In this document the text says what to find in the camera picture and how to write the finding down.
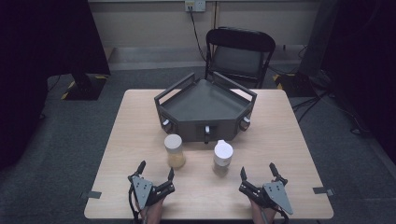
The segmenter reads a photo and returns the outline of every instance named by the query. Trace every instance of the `table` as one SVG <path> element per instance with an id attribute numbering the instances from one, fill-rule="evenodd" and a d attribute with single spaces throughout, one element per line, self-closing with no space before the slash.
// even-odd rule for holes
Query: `table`
<path id="1" fill-rule="evenodd" d="M 259 187 L 273 179 L 270 162 L 289 180 L 286 192 L 294 212 L 290 218 L 332 217 L 327 195 L 313 191 L 322 183 L 286 93 L 253 91 L 258 96 L 251 125 L 229 142 L 234 149 L 229 173 L 219 177 L 212 171 L 216 142 L 183 143 L 186 163 L 175 170 L 176 191 L 164 201 L 163 219 L 251 219 L 248 197 L 238 190 L 240 170 L 244 166 L 247 181 Z M 141 161 L 147 163 L 142 174 L 145 179 L 154 185 L 166 181 L 170 170 L 163 145 L 166 133 L 154 104 L 154 97 L 160 92 L 125 92 L 92 186 L 92 191 L 102 195 L 100 199 L 88 200 L 85 217 L 132 219 L 127 176 L 136 171 Z"/>

